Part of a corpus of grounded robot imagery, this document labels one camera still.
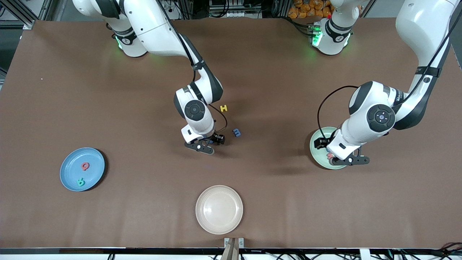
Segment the white plate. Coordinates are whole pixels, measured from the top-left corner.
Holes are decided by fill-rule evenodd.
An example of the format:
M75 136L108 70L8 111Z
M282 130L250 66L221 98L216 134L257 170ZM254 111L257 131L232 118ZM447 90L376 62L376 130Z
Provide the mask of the white plate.
M197 199L196 218L205 231L223 235L241 222L244 207L239 194L228 186L207 188Z

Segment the cable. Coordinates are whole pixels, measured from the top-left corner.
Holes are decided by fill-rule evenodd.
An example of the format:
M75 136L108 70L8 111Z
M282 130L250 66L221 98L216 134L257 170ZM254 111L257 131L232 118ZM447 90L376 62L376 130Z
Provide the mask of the cable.
M446 37L444 37L443 41L441 42L441 44L439 45L437 51L435 52L435 54L433 55L432 59L430 60L430 62L428 63L428 65L426 66L425 68L425 71L422 73L422 76L420 77L419 81L417 81L417 84L415 84L414 88L411 90L411 92L409 93L409 95L407 95L407 97L403 100L403 103L409 98L411 97L411 95L414 93L415 89L417 88L417 86L419 86L419 84L422 82L423 78L425 77L425 73L427 72L427 70L430 68L430 65L432 64L432 62L435 60L436 56L438 56L438 53L440 52L440 50L442 49L444 43L446 42L446 40L449 38L449 35L452 33L452 30L454 29L454 27L456 26L457 22L459 21L460 17L461 17L461 14L462 14L462 11L459 12L459 15L457 16L456 20L454 21L454 23L452 24L451 28L449 29L448 31L448 34L446 35Z
M290 17L285 17L285 16L277 16L277 17L273 17L273 18L281 18L281 19L284 19L286 21L288 21L289 23L291 23L293 26L295 26L295 28L297 29L297 31L299 31L301 34L303 35L306 35L306 36L315 36L315 34L312 34L312 33L306 33L304 31L302 31L299 27L303 27L303 28L308 28L309 26L308 25L303 25L303 24L299 24L299 23L296 23L294 21L292 21L292 19L290 19Z
M194 66L194 60L191 57L191 54L189 53L189 50L186 47L186 44L184 43L183 38L181 37L181 35L178 32L176 32L176 34L178 35L178 39L180 39L181 45L183 46L184 51L186 52L186 55L188 56L188 59L191 62L191 67L193 67ZM193 74L193 81L195 81L196 80L196 71L193 70L193 73L194 73Z
M327 97L326 97L326 98L321 102L321 104L319 105L318 113L317 113L318 128L319 128L319 130L321 131L322 137L323 137L324 139L326 139L326 140L327 140L327 138L326 138L326 136L324 135L324 132L323 132L322 129L321 129L321 123L319 123L319 112L321 111L321 107L322 107L322 105L324 104L324 102L326 102L326 100L327 100L330 96L332 96L335 92L337 92L337 91L339 91L339 90L341 90L341 89L347 88L347 87L358 88L357 86L350 86L350 85L348 85L348 86L343 86L343 87L339 87L339 88L337 88L336 90L332 91L329 95L327 95Z
M223 114L222 111L218 110L218 109L217 109L216 107L214 107L212 104L208 104L208 105L211 106L211 107L212 107L213 109L215 109L216 111L218 111L218 113L220 113L221 116L225 119L225 126L224 126L222 129L220 129L220 130L218 130L218 131L215 131L215 132L216 132L216 133L220 133L220 132L224 131L224 130L228 127L228 120L226 119L226 116Z
M181 14L183 15L183 17L188 17L188 16L186 16L185 14L188 14L188 15L190 15L191 17L193 16L191 13L188 13L188 12L184 13L183 10L181 10L181 8L176 4L175 1L173 1L173 3L174 3L175 6L178 8L178 11L181 12Z
M221 14L219 16L214 16L214 15L212 15L210 13L209 13L209 15L211 17L221 18L221 17L225 16L226 13L228 13L229 9L230 9L230 1L226 0L225 4L223 5L223 11L221 11Z
M446 249L448 249L448 248L451 248L451 247L457 246L457 245L462 245L462 242L460 242L460 243L451 243L451 244L449 244L449 245L447 245L447 246L445 246L445 247L443 247L443 248L440 248L440 251L446 250Z
M281 256L283 256L283 255L285 255L285 254L288 255L288 256L290 256L293 260L297 260L297 259L295 259L295 257L293 257L293 256L292 256L291 254L289 254L289 253L282 253L282 254L280 254L280 255L278 256L278 258L276 258L276 260L282 260Z
M414 258L417 259L417 260L421 260L420 258L418 258L417 256L415 256L414 254L411 254L411 253L409 253L409 252L406 252L406 251L404 251L403 249L401 249L401 251L403 251L405 254L410 255L411 257L414 257Z

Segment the floor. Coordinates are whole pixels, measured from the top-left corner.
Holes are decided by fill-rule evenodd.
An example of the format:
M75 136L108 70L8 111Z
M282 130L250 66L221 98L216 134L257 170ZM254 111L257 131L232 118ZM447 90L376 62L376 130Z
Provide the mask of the floor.
M404 0L377 0L368 17L396 17ZM60 21L97 21L82 15L73 6L72 0L62 0L62 7L55 12L55 19ZM454 14L462 9L460 4ZM22 30L0 30L0 67L8 70ZM459 22L451 34L451 43L459 61L462 61L462 22Z

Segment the blue plate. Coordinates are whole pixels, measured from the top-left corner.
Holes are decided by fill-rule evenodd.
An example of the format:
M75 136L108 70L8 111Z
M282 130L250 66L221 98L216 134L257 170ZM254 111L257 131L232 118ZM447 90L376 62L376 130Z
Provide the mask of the blue plate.
M61 183L73 192L82 192L98 183L104 173L103 155L94 148L79 148L62 162Z

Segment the orange bag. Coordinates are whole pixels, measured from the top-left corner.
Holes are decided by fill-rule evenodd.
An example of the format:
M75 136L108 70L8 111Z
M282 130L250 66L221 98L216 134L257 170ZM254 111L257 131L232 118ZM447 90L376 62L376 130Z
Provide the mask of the orange bag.
M314 16L315 15L315 9L312 8L310 9L307 13L306 13L306 16Z
M297 18L297 16L298 16L298 8L291 7L289 9L289 12L287 13L287 16L292 18L292 19Z
M323 16L323 17L327 17L327 16L329 16L329 15L332 15L332 13L330 12L330 8L329 8L329 7L324 7L324 8L322 9L322 16Z
M310 5L309 4L302 4L300 7L300 12L308 12L310 10Z
M322 11L321 10L315 10L315 15L322 17Z
M300 6L302 6L302 4L303 4L303 0L293 0L293 5L296 8L299 8Z

